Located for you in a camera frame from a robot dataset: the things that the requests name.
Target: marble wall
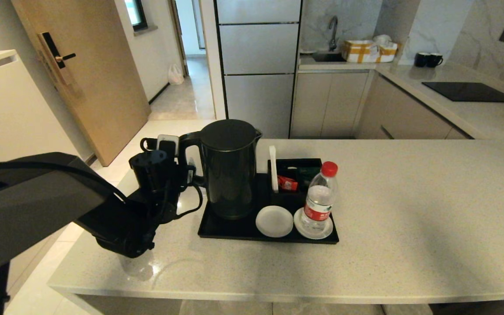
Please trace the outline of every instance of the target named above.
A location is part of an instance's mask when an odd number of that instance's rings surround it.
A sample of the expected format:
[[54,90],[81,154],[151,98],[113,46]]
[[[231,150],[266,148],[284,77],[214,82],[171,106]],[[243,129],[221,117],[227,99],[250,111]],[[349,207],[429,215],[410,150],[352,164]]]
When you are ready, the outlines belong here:
[[504,0],[476,0],[452,50],[451,61],[504,81]]
[[421,0],[382,0],[375,35],[387,34],[402,48],[412,29]]
[[474,0],[420,0],[400,63],[417,52],[440,53],[448,60]]
[[338,17],[338,44],[350,39],[371,39],[382,0],[304,0],[302,4],[302,50],[328,50],[332,16]]

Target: window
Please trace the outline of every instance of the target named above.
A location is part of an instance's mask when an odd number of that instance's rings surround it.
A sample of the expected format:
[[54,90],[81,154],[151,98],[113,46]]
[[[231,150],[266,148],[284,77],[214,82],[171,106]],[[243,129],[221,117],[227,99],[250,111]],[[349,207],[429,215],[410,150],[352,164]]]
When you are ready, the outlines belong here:
[[128,7],[129,20],[132,22],[134,32],[147,28],[144,7],[141,0],[124,0]]

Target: white saucer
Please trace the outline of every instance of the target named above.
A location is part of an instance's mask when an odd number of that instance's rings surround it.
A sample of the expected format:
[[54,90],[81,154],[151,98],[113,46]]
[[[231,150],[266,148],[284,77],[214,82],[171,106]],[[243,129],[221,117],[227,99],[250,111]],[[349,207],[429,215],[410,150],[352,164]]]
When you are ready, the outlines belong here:
[[293,216],[280,206],[263,207],[256,216],[256,227],[267,237],[284,237],[293,230]]
[[322,239],[322,238],[326,238],[326,237],[330,236],[332,231],[334,231],[334,222],[332,222],[332,218],[330,218],[330,217],[325,221],[326,225],[324,226],[324,230],[322,230],[322,231],[314,232],[314,231],[310,231],[310,230],[305,229],[301,223],[301,211],[302,211],[302,208],[299,208],[294,213],[293,221],[294,221],[294,227],[297,228],[297,231],[302,236],[304,236],[306,238],[310,238],[310,239]]

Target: plastic water bottle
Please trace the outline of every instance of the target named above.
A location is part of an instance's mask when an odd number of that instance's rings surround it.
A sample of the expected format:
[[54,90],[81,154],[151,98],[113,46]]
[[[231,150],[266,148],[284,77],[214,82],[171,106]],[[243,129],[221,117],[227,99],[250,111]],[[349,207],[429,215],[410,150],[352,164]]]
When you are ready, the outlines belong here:
[[324,162],[320,173],[308,186],[301,223],[310,234],[322,233],[326,227],[326,220],[330,217],[332,205],[338,193],[336,173],[338,173],[338,165],[334,162]]

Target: red packet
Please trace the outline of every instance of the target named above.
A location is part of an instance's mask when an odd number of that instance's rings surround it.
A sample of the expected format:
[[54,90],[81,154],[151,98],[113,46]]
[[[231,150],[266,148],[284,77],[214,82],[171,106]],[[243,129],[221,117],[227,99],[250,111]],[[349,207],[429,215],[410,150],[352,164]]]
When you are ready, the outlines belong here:
[[296,182],[294,179],[278,175],[277,176],[277,184],[280,187],[280,189],[284,191],[297,191],[298,187],[298,182]]

